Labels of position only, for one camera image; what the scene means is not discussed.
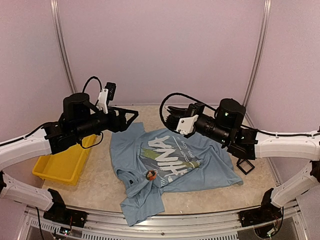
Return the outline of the light blue printed t-shirt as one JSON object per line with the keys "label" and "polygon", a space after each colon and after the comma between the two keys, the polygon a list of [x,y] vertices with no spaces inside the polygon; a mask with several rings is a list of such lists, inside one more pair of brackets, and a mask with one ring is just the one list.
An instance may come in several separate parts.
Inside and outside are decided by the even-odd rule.
{"label": "light blue printed t-shirt", "polygon": [[[109,152],[114,173],[125,186],[120,207],[129,226],[162,213],[165,192],[243,184],[227,151],[198,133],[185,138],[166,128],[147,132],[137,122],[112,134]],[[146,179],[149,170],[156,172],[153,181]]]}

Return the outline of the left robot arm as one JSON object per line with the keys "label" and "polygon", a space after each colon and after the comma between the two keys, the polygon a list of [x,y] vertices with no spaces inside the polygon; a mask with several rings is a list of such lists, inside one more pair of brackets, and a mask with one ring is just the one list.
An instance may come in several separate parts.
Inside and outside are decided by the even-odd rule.
{"label": "left robot arm", "polygon": [[[138,117],[136,110],[108,106],[113,96],[102,94],[102,105],[90,102],[87,93],[74,93],[63,100],[63,113],[58,121],[46,122],[32,132],[0,144],[0,169],[35,157],[59,154],[81,145],[85,137],[102,136],[105,130],[124,132]],[[54,189],[40,189],[0,173],[0,197],[43,210],[47,220],[84,227],[87,213],[66,207]]]}

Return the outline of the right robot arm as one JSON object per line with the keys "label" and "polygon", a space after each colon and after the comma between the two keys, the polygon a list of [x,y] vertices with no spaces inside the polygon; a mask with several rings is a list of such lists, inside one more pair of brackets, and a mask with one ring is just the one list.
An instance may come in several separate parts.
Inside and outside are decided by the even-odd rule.
{"label": "right robot arm", "polygon": [[308,164],[283,184],[267,190],[257,208],[239,212],[242,227],[284,217],[285,204],[320,184],[320,133],[268,132],[243,125],[245,106],[232,98],[220,101],[213,116],[204,114],[207,104],[195,99],[187,108],[168,106],[160,119],[170,131],[186,138],[199,133],[221,144],[239,161],[263,158],[299,158]]}

